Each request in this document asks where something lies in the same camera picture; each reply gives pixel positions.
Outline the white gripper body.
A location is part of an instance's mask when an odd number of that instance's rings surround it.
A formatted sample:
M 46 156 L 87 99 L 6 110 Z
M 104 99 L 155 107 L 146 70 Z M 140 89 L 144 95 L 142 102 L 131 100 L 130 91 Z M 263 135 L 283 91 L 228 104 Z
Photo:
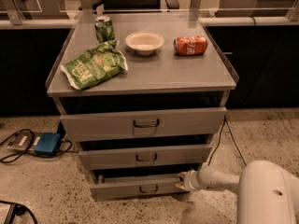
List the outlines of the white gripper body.
M 201 183 L 197 180 L 197 172 L 194 170 L 186 173 L 183 184 L 187 191 L 198 191 L 202 188 Z

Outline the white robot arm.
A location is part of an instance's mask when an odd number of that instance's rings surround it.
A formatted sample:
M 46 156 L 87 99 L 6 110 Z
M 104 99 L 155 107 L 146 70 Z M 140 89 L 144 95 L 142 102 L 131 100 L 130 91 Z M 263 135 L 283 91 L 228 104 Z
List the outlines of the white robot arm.
M 237 224 L 298 224 L 299 178 L 271 161 L 252 161 L 240 175 L 210 166 L 178 174 L 176 187 L 227 189 L 237 195 Z

